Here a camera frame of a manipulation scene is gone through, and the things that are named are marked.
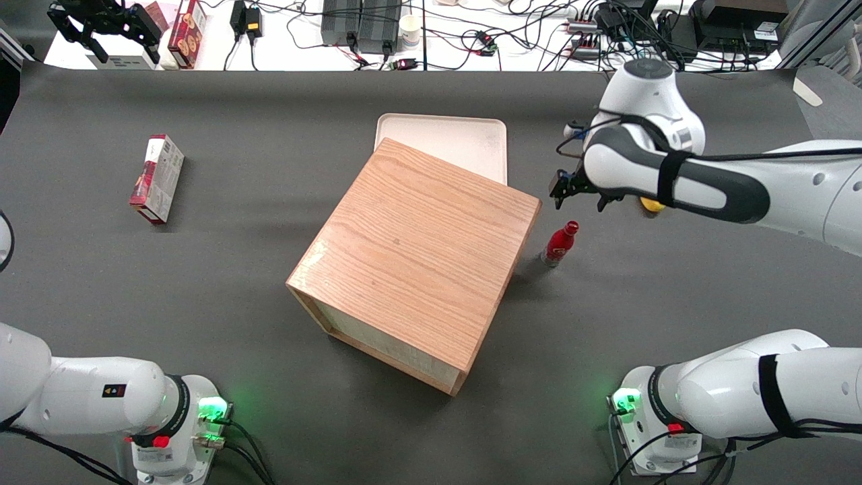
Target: white table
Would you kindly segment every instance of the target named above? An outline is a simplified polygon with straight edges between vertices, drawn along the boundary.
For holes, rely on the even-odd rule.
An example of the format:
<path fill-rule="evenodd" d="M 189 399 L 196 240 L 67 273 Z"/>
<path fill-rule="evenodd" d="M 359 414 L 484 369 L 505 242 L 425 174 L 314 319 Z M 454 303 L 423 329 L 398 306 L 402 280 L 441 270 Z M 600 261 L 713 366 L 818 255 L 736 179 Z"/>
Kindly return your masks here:
<path fill-rule="evenodd" d="M 421 7 L 422 0 L 410 0 L 410 5 L 413 7 Z M 528 0 L 514 0 L 512 9 L 520 11 L 528 6 Z M 210 0 L 211 4 L 216 5 L 215 0 Z M 267 3 L 271 5 L 287 7 L 295 4 L 292 0 L 269 0 Z M 561 4 L 559 0 L 540 0 L 534 2 L 530 9 L 534 9 L 541 5 Z M 684 9 L 687 11 L 693 0 L 684 0 Z M 587 0 L 578 0 L 574 6 L 582 9 L 587 4 Z M 224 67 L 225 59 L 234 45 L 234 35 L 228 20 L 230 18 L 233 2 L 225 1 L 218 4 L 215 8 L 204 7 L 208 16 L 207 26 L 204 31 L 203 45 L 198 54 L 196 70 L 205 71 L 221 71 Z M 320 12 L 322 11 L 323 0 L 308 0 L 306 3 L 306 11 Z M 485 9 L 494 8 L 502 12 L 506 11 L 506 5 L 497 2 L 496 0 L 462 0 L 463 7 L 470 9 Z M 525 16 L 512 16 L 495 11 L 476 11 L 462 8 L 461 6 L 449 6 L 436 4 L 434 0 L 426 0 L 427 14 L 426 22 L 429 30 L 437 30 L 449 34 L 461 35 L 468 29 L 482 30 L 484 27 L 471 22 L 480 22 L 482 24 L 493 27 L 506 28 L 509 30 L 522 28 L 525 22 Z M 661 0 L 655 12 L 658 13 L 662 9 L 679 9 L 679 2 L 674 0 Z M 411 7 L 403 7 L 403 15 L 410 13 Z M 419 9 L 413 9 L 415 15 L 421 16 L 422 12 Z M 570 10 L 561 9 L 553 16 L 543 19 L 531 25 L 527 32 L 531 42 L 537 42 L 536 36 L 539 33 L 539 25 L 541 24 L 541 36 L 538 40 L 540 46 L 547 46 L 547 49 L 553 52 L 558 52 L 570 39 L 570 35 L 565 32 L 565 27 L 560 24 L 565 22 L 566 14 L 571 13 Z M 456 17 L 464 19 L 464 21 L 455 21 L 437 16 L 436 14 Z M 297 13 L 290 10 L 282 10 L 279 12 L 263 12 L 263 31 L 264 36 L 259 38 L 255 45 L 255 65 L 260 71 L 349 71 L 357 67 L 356 62 L 349 59 L 337 47 L 316 47 L 311 49 L 297 48 L 291 39 L 286 25 L 287 22 L 296 17 Z M 531 20 L 537 19 L 538 16 L 533 16 Z M 300 16 L 290 23 L 290 31 L 295 36 L 297 44 L 301 47 L 315 46 L 322 43 L 320 35 L 320 16 Z M 520 37 L 524 36 L 523 28 L 517 32 Z M 109 40 L 110 42 L 128 42 L 132 41 L 116 38 Z M 437 66 L 456 67 L 460 66 L 467 57 L 467 53 L 458 50 L 447 43 L 461 47 L 459 39 L 441 39 L 428 33 L 428 63 Z M 499 46 L 499 57 L 480 57 L 470 55 L 470 59 L 461 68 L 465 71 L 497 71 L 501 68 L 504 71 L 536 71 L 543 58 L 542 50 L 536 48 L 532 51 L 526 51 L 523 47 L 517 45 L 508 36 L 497 37 L 497 45 Z M 364 58 L 371 63 L 379 63 L 382 61 L 382 55 L 364 55 Z M 728 63 L 733 58 L 731 54 L 727 54 Z M 413 50 L 402 50 L 394 54 L 390 60 L 403 58 L 416 58 L 422 60 L 422 43 Z M 552 59 L 552 55 L 545 54 L 544 60 L 541 61 L 541 66 Z M 709 54 L 700 54 L 699 58 L 707 60 Z M 619 67 L 626 60 L 630 60 L 630 56 L 623 54 L 612 54 L 607 58 L 610 65 Z M 738 56 L 737 61 L 742 60 L 742 56 Z M 768 59 L 759 63 L 759 69 L 773 68 L 778 64 L 780 58 L 778 53 L 773 53 Z M 54 38 L 51 49 L 45 58 L 46 64 L 53 66 L 65 67 L 69 69 L 96 69 L 95 66 L 86 58 L 84 48 L 77 43 L 69 43 L 62 36 L 57 34 Z M 712 70 L 718 68 L 719 62 L 701 62 L 695 61 L 687 65 L 687 70 Z M 378 66 L 368 67 L 366 70 L 376 69 Z M 552 71 L 554 64 L 548 67 L 548 71 Z M 230 71 L 251 71 L 251 50 L 248 39 L 242 38 L 240 45 L 235 49 L 229 61 L 228 70 Z M 565 63 L 565 71 L 595 71 L 597 63 L 594 61 L 590 64 L 575 60 L 569 60 Z"/>

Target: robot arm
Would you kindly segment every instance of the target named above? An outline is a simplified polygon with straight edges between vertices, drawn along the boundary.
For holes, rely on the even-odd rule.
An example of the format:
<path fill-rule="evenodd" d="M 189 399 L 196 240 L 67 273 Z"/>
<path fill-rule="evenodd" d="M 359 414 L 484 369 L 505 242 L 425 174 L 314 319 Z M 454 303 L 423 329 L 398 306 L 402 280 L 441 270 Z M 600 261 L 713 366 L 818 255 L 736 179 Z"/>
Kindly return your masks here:
<path fill-rule="evenodd" d="M 807 438 L 862 432 L 862 349 L 829 347 L 800 330 L 779 331 L 706 356 L 630 371 L 611 398 L 626 443 L 644 444 L 635 473 L 670 473 L 712 438 Z"/>
<path fill-rule="evenodd" d="M 144 47 L 154 64 L 159 64 L 161 29 L 138 3 L 125 9 L 116 0 L 58 0 L 48 7 L 54 26 L 69 42 L 79 42 L 90 49 L 103 64 L 108 54 L 92 35 L 122 35 Z M 70 18 L 81 22 L 78 30 Z"/>
<path fill-rule="evenodd" d="M 0 211 L 0 271 L 12 247 Z M 53 357 L 41 338 L 0 323 L 0 433 L 121 434 L 139 481 L 201 485 L 230 411 L 200 375 L 127 357 Z"/>
<path fill-rule="evenodd" d="M 750 159 L 701 155 L 703 124 L 657 60 L 627 63 L 609 82 L 573 175 L 552 197 L 638 195 L 684 211 L 806 236 L 862 255 L 862 142 L 819 140 Z M 843 154 L 818 155 L 830 150 Z M 799 152 L 814 152 L 798 157 Z"/>

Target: metal frame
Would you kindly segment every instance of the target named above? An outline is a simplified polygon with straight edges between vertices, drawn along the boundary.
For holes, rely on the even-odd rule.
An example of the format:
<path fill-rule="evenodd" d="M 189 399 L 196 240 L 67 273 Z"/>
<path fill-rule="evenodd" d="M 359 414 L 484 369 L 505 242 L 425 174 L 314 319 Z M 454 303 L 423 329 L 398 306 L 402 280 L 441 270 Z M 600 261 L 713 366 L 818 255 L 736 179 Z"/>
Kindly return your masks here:
<path fill-rule="evenodd" d="M 794 47 L 778 64 L 779 69 L 796 68 L 805 64 L 811 54 L 829 40 L 836 31 L 862 13 L 862 0 L 844 0 L 826 17 L 815 32 L 804 42 Z"/>
<path fill-rule="evenodd" d="M 18 71 L 24 64 L 24 60 L 36 61 L 36 59 L 21 47 L 21 43 L 9 33 L 6 24 L 0 20 L 0 56 L 15 66 Z"/>

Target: warning label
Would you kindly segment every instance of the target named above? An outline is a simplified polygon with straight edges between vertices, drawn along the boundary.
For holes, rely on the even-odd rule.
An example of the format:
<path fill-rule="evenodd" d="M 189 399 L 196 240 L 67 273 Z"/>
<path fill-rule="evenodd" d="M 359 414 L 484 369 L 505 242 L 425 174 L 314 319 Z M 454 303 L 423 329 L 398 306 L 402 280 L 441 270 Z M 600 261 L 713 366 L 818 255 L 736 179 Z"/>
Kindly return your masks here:
<path fill-rule="evenodd" d="M 681 450 L 683 448 L 694 448 L 700 443 L 700 438 L 688 436 L 669 436 L 665 438 L 665 448 Z"/>
<path fill-rule="evenodd" d="M 158 450 L 138 449 L 138 461 L 143 463 L 164 463 L 173 461 L 173 450 L 161 448 Z"/>

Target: gray table mat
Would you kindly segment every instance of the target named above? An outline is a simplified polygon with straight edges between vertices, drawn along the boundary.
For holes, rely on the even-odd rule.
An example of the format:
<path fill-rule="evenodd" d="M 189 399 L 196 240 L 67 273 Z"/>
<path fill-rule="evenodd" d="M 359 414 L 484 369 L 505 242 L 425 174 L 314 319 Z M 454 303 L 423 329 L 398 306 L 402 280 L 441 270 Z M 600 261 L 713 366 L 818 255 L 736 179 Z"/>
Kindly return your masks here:
<path fill-rule="evenodd" d="M 810 139 L 792 79 L 678 83 L 718 153 Z M 455 399 L 325 336 L 284 280 L 370 155 L 381 114 L 503 120 L 509 184 L 544 197 L 553 170 L 568 166 L 553 152 L 564 123 L 588 121 L 605 82 L 29 66 L 0 137 L 0 207 L 18 243 L 0 275 L 0 318 L 56 356 L 131 356 L 208 376 L 282 483 L 604 484 L 603 397 L 626 372 L 787 328 L 862 346 L 862 261 L 681 211 L 648 220 L 633 198 L 603 214 L 592 196 L 562 211 L 546 199 Z M 188 161 L 171 222 L 154 229 L 127 201 L 146 139 L 162 132 Z M 536 271 L 532 256 L 569 218 L 581 225 L 574 252 Z M 108 437 L 59 441 L 114 460 Z M 839 438 L 784 440 L 741 457 L 734 483 L 843 485 L 862 477 L 858 452 Z M 218 462 L 210 483 L 254 481 L 236 457 Z M 0 482 L 99 481 L 0 437 Z"/>

